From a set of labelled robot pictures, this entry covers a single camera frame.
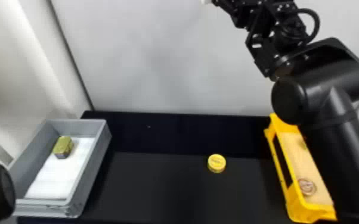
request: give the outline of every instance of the gray plastic tray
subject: gray plastic tray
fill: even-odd
[[[95,138],[75,187],[65,200],[24,198],[61,135]],[[65,218],[81,215],[111,138],[105,120],[46,120],[21,156],[9,166],[17,195],[14,215]]]

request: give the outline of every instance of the white foam pad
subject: white foam pad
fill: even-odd
[[[80,175],[94,140],[95,138],[72,137],[74,149],[68,158],[62,160],[51,153],[26,192],[25,198],[66,199],[74,188],[75,180]]]

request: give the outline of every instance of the yellow lid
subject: yellow lid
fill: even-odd
[[[225,158],[220,154],[213,154],[208,158],[208,168],[211,172],[221,173],[227,164]]]

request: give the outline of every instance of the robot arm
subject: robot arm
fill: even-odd
[[[275,82],[271,103],[298,125],[334,201],[341,223],[359,223],[359,59],[335,38],[310,43],[318,15],[284,0],[213,0],[249,34],[246,47]],[[314,20],[312,34],[299,14]]]

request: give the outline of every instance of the black table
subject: black table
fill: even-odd
[[[41,223],[291,223],[263,129],[267,117],[86,111],[112,141],[81,217]],[[227,168],[214,174],[207,157]]]

